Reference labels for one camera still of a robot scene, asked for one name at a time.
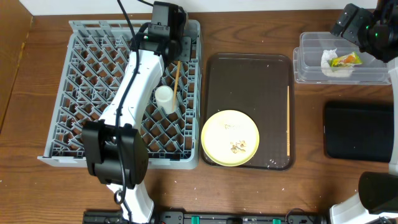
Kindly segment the wooden chopstick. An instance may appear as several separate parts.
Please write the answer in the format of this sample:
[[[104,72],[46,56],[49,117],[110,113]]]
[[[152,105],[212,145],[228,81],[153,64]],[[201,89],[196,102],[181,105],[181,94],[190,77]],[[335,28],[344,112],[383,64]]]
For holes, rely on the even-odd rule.
[[[290,157],[290,87],[287,86],[287,157]]]
[[[177,88],[178,88],[178,81],[179,81],[179,77],[180,77],[180,69],[181,69],[181,61],[177,62],[177,72],[176,72],[176,76],[175,76],[175,85],[174,85],[174,93],[173,93],[173,101],[172,101],[172,109],[174,111],[176,111],[177,109],[177,104],[176,104],[176,100],[177,100]]]

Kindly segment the yellow green snack wrapper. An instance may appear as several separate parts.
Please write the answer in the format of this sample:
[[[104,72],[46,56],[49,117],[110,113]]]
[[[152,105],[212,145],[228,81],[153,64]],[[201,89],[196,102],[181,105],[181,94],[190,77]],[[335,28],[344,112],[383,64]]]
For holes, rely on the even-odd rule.
[[[353,67],[355,65],[361,65],[363,61],[356,52],[333,58],[328,61],[330,67]]]

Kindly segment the white cup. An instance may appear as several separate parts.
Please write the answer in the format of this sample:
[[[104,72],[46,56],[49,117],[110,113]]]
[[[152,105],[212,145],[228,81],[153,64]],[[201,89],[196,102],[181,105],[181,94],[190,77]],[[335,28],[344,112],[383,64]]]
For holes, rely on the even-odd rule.
[[[178,101],[177,94],[174,93],[171,87],[162,85],[155,91],[155,100],[158,108],[162,108],[166,114],[176,112]]]

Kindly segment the yellow plate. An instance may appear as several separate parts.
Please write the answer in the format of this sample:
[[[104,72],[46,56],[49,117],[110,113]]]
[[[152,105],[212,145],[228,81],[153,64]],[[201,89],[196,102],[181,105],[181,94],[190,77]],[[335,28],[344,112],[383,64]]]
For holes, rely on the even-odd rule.
[[[234,154],[230,142],[245,141],[246,152]],[[205,122],[201,131],[201,145],[207,157],[218,165],[240,166],[257,152],[259,130],[246,114],[236,110],[219,111]]]

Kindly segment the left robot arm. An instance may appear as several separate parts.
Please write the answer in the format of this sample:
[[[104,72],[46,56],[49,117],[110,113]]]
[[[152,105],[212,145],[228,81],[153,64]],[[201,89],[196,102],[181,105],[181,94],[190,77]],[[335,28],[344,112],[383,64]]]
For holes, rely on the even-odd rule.
[[[83,223],[160,223],[144,185],[149,163],[141,124],[153,89],[166,67],[183,52],[188,21],[183,7],[169,2],[151,4],[152,19],[132,31],[123,80],[99,120],[81,131],[90,175],[113,192],[117,212],[85,212]]]

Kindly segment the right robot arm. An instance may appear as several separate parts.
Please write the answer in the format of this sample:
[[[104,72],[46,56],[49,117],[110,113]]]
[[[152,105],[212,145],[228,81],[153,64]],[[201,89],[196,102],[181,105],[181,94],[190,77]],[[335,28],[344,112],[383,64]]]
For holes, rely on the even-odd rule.
[[[393,97],[397,97],[397,0],[380,0],[373,12],[347,4],[331,28],[387,65]],[[364,172],[358,193],[329,209],[330,224],[390,223],[397,218],[397,141],[393,142],[389,170]]]

